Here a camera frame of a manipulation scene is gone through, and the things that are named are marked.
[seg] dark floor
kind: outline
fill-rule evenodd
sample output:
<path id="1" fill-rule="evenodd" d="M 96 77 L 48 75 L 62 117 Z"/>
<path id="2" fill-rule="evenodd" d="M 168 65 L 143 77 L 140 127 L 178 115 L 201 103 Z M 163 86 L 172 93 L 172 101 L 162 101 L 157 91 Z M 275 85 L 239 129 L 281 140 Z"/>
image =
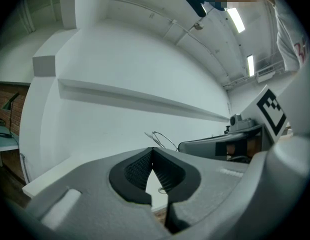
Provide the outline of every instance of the dark floor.
<path id="1" fill-rule="evenodd" d="M 9 199 L 19 206 L 25 208 L 26 205 L 31 200 L 27 195 L 22 191 L 24 183 L 21 180 L 18 180 L 17 176 L 7 168 L 5 165 L 0 167 L 0 190 L 2 196 L 6 199 Z"/>

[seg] person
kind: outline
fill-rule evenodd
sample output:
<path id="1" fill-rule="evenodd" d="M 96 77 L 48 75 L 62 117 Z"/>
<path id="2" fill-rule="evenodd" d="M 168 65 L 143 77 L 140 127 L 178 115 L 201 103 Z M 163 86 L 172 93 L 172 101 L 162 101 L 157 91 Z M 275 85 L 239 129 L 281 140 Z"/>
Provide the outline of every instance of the person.
<path id="1" fill-rule="evenodd" d="M 227 7 L 246 6 L 258 0 L 215 0 L 227 4 Z M 299 20 L 284 0 L 266 0 L 272 4 L 277 21 L 277 46 L 283 57 L 286 71 L 297 72 L 306 62 L 310 53 L 310 41 Z M 261 151 L 260 136 L 251 137 L 245 145 L 243 143 L 226 143 L 226 153 L 229 156 L 238 156 L 243 153 L 239 147 L 245 147 L 246 156 L 252 158 Z"/>

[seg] white ceiling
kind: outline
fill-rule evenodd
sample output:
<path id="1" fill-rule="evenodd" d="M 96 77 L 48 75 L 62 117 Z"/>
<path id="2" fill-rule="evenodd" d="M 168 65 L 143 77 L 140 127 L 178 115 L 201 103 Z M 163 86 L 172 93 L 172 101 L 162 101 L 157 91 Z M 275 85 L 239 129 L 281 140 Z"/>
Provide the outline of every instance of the white ceiling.
<path id="1" fill-rule="evenodd" d="M 61 20 L 60 0 L 26 1 L 36 29 Z M 193 29 L 192 36 L 186 31 L 201 18 L 185 0 L 111 0 L 107 17 L 147 29 L 174 45 L 178 43 L 178 47 L 201 63 L 222 86 L 247 78 L 247 56 L 251 54 L 256 70 L 281 60 L 276 46 L 274 10 L 266 2 L 238 9 L 245 26 L 241 33 L 227 12 L 207 5 L 206 10 L 210 9 L 202 19 L 204 28 Z M 3 27 L 0 41 L 6 43 L 27 34 L 19 10 L 15 10 Z"/>

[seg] fluorescent light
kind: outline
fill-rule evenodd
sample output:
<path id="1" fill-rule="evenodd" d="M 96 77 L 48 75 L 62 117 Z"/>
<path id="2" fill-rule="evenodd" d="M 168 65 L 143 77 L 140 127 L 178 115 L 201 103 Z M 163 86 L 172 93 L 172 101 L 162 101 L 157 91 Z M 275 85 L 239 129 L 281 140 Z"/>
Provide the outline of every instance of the fluorescent light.
<path id="1" fill-rule="evenodd" d="M 248 68 L 249 68 L 249 76 L 252 77 L 255 75 L 255 68 L 254 68 L 254 58 L 253 55 L 249 55 L 247 57 L 248 61 Z"/>
<path id="2" fill-rule="evenodd" d="M 237 9 L 236 8 L 228 9 L 227 12 L 229 13 L 231 19 L 233 20 L 238 33 L 243 32 L 245 30 L 245 27 Z"/>

